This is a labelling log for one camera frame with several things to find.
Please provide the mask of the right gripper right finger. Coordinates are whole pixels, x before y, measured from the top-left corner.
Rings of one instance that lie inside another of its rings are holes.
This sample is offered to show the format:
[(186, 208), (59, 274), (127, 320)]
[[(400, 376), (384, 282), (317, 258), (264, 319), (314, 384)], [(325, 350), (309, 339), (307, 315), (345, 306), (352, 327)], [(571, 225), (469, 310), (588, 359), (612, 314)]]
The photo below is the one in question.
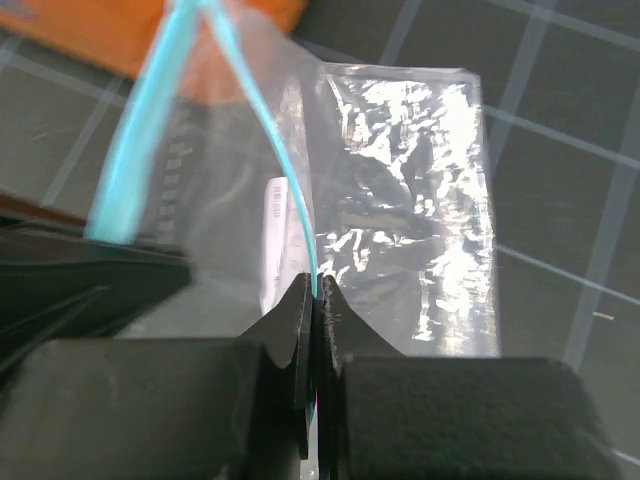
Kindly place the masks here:
[(545, 358), (410, 357), (319, 283), (323, 479), (618, 479), (581, 379)]

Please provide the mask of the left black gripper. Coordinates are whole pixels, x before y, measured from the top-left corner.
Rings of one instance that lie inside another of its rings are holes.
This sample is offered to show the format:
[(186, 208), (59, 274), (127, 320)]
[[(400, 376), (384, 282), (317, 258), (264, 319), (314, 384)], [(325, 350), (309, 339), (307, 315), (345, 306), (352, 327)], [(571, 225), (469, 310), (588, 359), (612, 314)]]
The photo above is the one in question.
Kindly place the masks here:
[(1, 215), (1, 377), (56, 338), (109, 337), (185, 288), (186, 258), (90, 241), (81, 223)]

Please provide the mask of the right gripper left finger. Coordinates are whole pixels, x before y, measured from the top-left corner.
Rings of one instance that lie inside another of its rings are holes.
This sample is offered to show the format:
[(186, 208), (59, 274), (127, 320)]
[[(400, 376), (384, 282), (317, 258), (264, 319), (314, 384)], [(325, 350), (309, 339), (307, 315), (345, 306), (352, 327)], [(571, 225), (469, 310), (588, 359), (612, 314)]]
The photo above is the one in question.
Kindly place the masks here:
[(296, 479), (312, 278), (236, 338), (54, 340), (1, 403), (5, 479)]

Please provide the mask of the clear zip top bag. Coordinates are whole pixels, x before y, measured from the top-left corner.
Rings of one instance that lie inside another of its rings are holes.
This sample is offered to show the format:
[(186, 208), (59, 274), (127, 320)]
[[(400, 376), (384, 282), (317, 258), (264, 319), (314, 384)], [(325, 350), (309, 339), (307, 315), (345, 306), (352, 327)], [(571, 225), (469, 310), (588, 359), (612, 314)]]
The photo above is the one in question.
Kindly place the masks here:
[(499, 353), (478, 78), (327, 63), (241, 1), (174, 1), (87, 238), (174, 247), (183, 292), (131, 337), (236, 336), (301, 272), (403, 353)]

